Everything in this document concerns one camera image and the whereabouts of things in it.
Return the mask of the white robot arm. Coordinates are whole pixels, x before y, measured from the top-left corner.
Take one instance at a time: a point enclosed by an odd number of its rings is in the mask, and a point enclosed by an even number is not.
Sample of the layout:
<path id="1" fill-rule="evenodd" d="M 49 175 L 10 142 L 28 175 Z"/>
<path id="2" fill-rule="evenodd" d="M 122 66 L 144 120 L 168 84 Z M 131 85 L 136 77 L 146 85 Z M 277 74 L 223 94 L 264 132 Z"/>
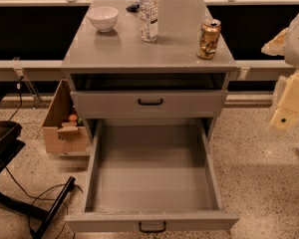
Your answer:
<path id="1" fill-rule="evenodd" d="M 270 120 L 272 127 L 288 129 L 299 119 L 299 13 L 287 28 L 261 48 L 261 52 L 269 56 L 283 56 L 286 64 L 297 69 L 285 81 L 284 90 Z"/>

